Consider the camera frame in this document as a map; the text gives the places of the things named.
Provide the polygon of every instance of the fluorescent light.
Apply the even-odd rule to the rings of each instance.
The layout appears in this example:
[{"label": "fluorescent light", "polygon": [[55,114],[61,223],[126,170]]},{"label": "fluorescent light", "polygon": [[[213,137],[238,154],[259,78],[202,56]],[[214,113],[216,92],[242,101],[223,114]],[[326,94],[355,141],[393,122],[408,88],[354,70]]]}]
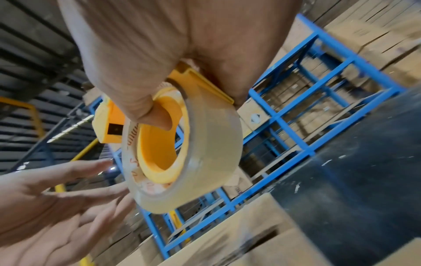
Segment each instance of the fluorescent light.
[{"label": "fluorescent light", "polygon": [[72,131],[73,129],[77,128],[78,126],[82,125],[83,123],[87,122],[89,119],[91,119],[93,117],[93,114],[83,118],[81,121],[77,122],[76,124],[72,125],[69,128],[64,129],[62,132],[58,133],[57,135],[55,135],[54,137],[50,138],[47,143],[51,143],[53,141],[55,141],[56,139],[60,138],[61,136],[63,136],[66,133],[69,133],[70,131]]}]

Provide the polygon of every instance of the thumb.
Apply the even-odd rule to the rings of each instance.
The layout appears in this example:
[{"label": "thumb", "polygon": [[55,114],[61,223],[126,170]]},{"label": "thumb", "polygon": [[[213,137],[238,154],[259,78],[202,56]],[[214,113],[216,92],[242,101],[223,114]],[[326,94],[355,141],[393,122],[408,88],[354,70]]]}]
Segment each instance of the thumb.
[{"label": "thumb", "polygon": [[121,103],[120,98],[116,98],[115,104],[133,122],[148,124],[164,130],[172,128],[171,116],[160,104],[154,102],[150,95],[136,100]]}]

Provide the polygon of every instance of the roll of tape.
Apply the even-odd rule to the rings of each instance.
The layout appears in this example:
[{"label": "roll of tape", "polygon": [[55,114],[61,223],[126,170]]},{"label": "roll of tape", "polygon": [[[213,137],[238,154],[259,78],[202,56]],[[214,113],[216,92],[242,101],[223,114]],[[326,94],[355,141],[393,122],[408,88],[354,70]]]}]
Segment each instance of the roll of tape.
[{"label": "roll of tape", "polygon": [[[154,100],[170,114],[164,131],[125,120],[123,171],[136,202],[152,213],[167,213],[221,187],[238,166],[243,149],[239,116],[231,98],[184,64]],[[177,154],[175,134],[183,121]]]}]

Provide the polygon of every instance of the blue metal frame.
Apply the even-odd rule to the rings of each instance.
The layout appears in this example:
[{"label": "blue metal frame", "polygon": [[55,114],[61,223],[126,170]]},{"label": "blue metal frame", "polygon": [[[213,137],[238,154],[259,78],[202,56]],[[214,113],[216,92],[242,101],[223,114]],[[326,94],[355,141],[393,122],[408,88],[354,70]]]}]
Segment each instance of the blue metal frame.
[{"label": "blue metal frame", "polygon": [[[327,33],[325,33],[323,30],[321,30],[320,28],[315,26],[313,23],[311,23],[309,20],[307,20],[304,16],[299,14],[298,18],[302,20],[305,24],[307,24],[310,27],[310,29],[313,30],[313,33],[308,38],[306,38],[302,43],[300,43],[297,47],[295,47],[292,51],[290,51],[287,55],[285,55],[281,60],[275,63],[273,67],[271,67],[265,73],[263,73],[263,75],[256,82],[256,85],[260,83],[261,81],[263,81],[264,79],[267,79],[272,76],[272,82],[266,88],[264,88],[260,93],[257,93],[253,89],[249,91],[249,97],[253,98],[263,108],[263,110],[265,110],[265,112],[271,116],[271,118],[269,119],[268,122],[264,123],[258,129],[254,130],[250,135],[248,135],[243,140],[243,143],[247,144],[256,136],[258,136],[260,133],[268,130],[271,136],[275,138],[277,142],[279,142],[280,146],[283,147],[285,151],[279,152],[271,143],[269,143],[270,145],[268,147],[271,151],[274,152],[276,156],[281,156],[289,149],[289,147],[284,143],[283,140],[280,139],[280,137],[276,134],[276,132],[271,128],[271,125],[278,124],[281,130],[287,133],[290,136],[290,138],[300,147],[301,150],[298,150],[295,153],[291,153],[291,156],[292,156],[291,159],[283,160],[283,164],[278,169],[272,171],[269,175],[265,175],[261,181],[259,181],[254,186],[252,186],[251,188],[249,188],[248,190],[240,194],[238,197],[236,197],[232,201],[228,198],[228,196],[224,193],[224,191],[221,188],[216,190],[219,196],[224,200],[225,205],[223,207],[220,207],[219,209],[214,209],[214,212],[210,214],[208,217],[206,217],[205,219],[203,219],[199,224],[191,228],[187,228],[187,231],[183,235],[180,235],[172,239],[168,244],[165,244],[159,230],[157,229],[155,223],[152,221],[150,217],[150,213],[145,210],[142,210],[145,216],[145,220],[151,229],[154,239],[157,242],[157,245],[159,249],[161,250],[161,253],[164,259],[169,258],[169,252],[172,249],[179,246],[183,241],[192,237],[194,234],[202,230],[205,226],[216,221],[216,219],[221,218],[227,212],[235,211],[235,207],[238,204],[242,204],[245,200],[247,200],[253,194],[261,190],[264,186],[272,182],[274,179],[278,178],[281,174],[290,170],[292,167],[294,167],[296,164],[301,162],[303,159],[309,156],[314,156],[316,154],[315,151],[318,148],[320,148],[322,145],[324,145],[330,139],[335,137],[337,134],[339,134],[340,132],[342,132],[349,126],[351,126],[356,121],[362,119],[367,113],[369,113],[373,108],[378,106],[380,103],[382,103],[383,101],[385,101],[386,99],[388,99],[389,97],[393,95],[396,95],[398,93],[405,91],[404,88],[397,85],[387,75],[383,74],[382,72],[377,70],[375,67],[371,66],[368,62],[361,59],[359,56],[357,56],[355,53],[350,51],[340,42],[336,41]],[[326,62],[326,64],[332,71],[320,80],[317,77],[315,77],[313,74],[311,74],[309,71],[307,71],[300,64],[301,60],[307,54],[309,54],[310,56],[318,56],[320,58],[321,56],[323,56],[323,53],[318,49],[318,47],[314,45],[314,42],[317,39],[324,42],[327,46],[332,48],[336,53],[338,53],[340,56],[345,58],[345,61],[343,63],[335,63],[333,60],[326,59],[328,61]],[[297,56],[298,56],[298,59],[295,61],[294,65],[290,67],[289,69],[285,69],[286,63],[291,61],[293,58]],[[346,81],[339,83],[333,88],[328,87],[326,83],[332,78],[334,78],[335,76],[340,75],[342,71],[350,64],[354,64],[355,67],[357,67],[361,72],[365,73],[367,76],[369,76],[370,78],[378,82],[380,85],[387,88],[387,90],[381,91],[379,93],[371,95],[370,97],[365,98],[361,102],[361,104],[364,104],[362,108],[360,108],[355,113],[350,111],[349,112],[350,116],[348,118],[337,121],[329,128],[330,131],[328,131],[326,134],[320,137],[317,141],[313,142],[310,145],[307,144],[283,120],[282,116],[287,114],[290,110],[292,110],[294,107],[296,107],[298,104],[303,102],[305,99],[307,99],[309,96],[311,96],[313,93],[315,93],[316,91],[320,89],[326,92],[325,97],[331,97],[342,107],[349,106],[349,103],[347,103],[335,92],[335,90]],[[285,106],[282,110],[280,110],[279,112],[276,112],[260,96],[268,92],[274,86],[276,86],[276,84],[281,82],[295,69],[297,69],[301,74],[303,74],[305,77],[311,80],[313,82],[313,86],[311,86],[303,94],[301,94],[296,99],[294,99],[290,104]],[[180,129],[177,130],[177,134],[181,140],[175,144],[176,148],[178,148],[182,144],[182,141],[184,138],[183,133]],[[117,166],[119,167],[120,170],[122,170],[121,159],[119,157],[119,154],[113,153],[113,155],[116,160]],[[214,197],[212,194],[205,195],[205,198],[209,202],[214,201]]]}]

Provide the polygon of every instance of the hand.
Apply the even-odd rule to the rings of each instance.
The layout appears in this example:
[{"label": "hand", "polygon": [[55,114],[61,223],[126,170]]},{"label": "hand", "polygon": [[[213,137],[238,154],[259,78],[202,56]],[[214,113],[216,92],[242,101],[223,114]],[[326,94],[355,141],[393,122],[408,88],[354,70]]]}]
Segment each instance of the hand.
[{"label": "hand", "polygon": [[171,128],[151,94],[189,58],[240,107],[299,0],[59,0],[90,81],[138,123]]},{"label": "hand", "polygon": [[76,161],[1,176],[0,264],[65,266],[88,255],[135,207],[127,186],[43,191],[110,166],[110,160]]}]

